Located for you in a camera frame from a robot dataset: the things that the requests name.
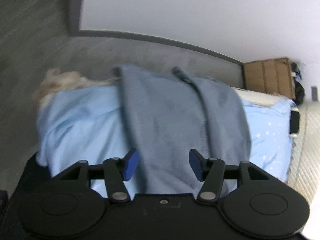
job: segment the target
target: light blue sheet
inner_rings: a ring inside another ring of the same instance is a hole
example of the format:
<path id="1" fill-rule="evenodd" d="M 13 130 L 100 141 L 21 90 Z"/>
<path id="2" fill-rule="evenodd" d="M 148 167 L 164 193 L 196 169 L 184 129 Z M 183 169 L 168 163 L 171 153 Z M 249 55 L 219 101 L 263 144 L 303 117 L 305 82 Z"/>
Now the light blue sheet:
<path id="1" fill-rule="evenodd" d="M 116 86 L 57 93 L 51 104 L 38 113 L 38 164 L 49 166 L 55 176 L 79 160 L 94 165 L 108 158 L 124 157 L 131 147 L 123 125 L 120 98 Z M 291 158 L 292 142 L 288 136 L 291 103 L 284 99 L 266 108 L 243 100 L 252 137 L 250 160 L 282 180 Z M 137 183 L 135 176 L 125 182 L 131 197 L 138 192 Z M 102 180 L 93 181 L 92 188 L 106 197 Z"/>

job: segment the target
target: gray cloth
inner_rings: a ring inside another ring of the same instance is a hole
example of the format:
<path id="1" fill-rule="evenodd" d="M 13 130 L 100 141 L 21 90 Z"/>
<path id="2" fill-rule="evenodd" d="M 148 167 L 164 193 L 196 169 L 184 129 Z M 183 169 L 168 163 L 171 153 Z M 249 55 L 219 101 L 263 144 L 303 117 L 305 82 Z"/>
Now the gray cloth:
<path id="1" fill-rule="evenodd" d="M 190 77 L 180 68 L 173 76 L 120 65 L 124 111 L 132 144 L 140 151 L 140 192 L 193 193 L 197 181 L 188 154 L 196 149 L 204 158 L 226 164 L 249 160 L 251 141 L 241 100 L 229 86 Z M 236 187 L 225 181 L 221 196 Z"/>

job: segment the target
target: silver screw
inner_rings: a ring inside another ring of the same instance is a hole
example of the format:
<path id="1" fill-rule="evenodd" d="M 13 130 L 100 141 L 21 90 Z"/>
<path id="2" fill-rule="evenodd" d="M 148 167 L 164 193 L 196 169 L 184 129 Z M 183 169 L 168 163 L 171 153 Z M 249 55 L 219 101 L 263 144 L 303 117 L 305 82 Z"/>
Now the silver screw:
<path id="1" fill-rule="evenodd" d="M 216 198 L 216 194 L 210 191 L 205 191 L 200 194 L 200 198 L 203 200 L 214 200 Z"/>
<path id="2" fill-rule="evenodd" d="M 126 200 L 128 198 L 128 195 L 124 192 L 116 192 L 112 194 L 112 198 L 115 200 Z"/>
<path id="3" fill-rule="evenodd" d="M 168 201 L 166 199 L 160 200 L 160 204 L 168 204 Z"/>

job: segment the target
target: cardboard box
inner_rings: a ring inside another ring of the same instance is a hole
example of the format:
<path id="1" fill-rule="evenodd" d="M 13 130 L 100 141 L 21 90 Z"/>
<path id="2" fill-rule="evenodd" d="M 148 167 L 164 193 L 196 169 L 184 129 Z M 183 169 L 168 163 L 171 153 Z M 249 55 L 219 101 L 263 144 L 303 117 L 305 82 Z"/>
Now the cardboard box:
<path id="1" fill-rule="evenodd" d="M 247 90 L 279 94 L 295 99 L 294 82 L 288 58 L 253 61 L 244 64 L 245 88 Z"/>

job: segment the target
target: gray carpet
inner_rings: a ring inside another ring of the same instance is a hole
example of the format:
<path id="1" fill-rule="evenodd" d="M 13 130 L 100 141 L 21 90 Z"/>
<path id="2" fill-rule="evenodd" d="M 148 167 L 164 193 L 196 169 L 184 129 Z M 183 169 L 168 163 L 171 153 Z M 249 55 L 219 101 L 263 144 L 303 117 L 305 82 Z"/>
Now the gray carpet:
<path id="1" fill-rule="evenodd" d="M 0 0 L 0 189 L 11 194 L 37 150 L 31 100 L 46 71 L 78 70 L 91 79 L 112 77 L 117 63 L 163 72 L 180 66 L 242 87 L 241 68 L 199 52 L 144 41 L 68 36 L 67 0 Z"/>

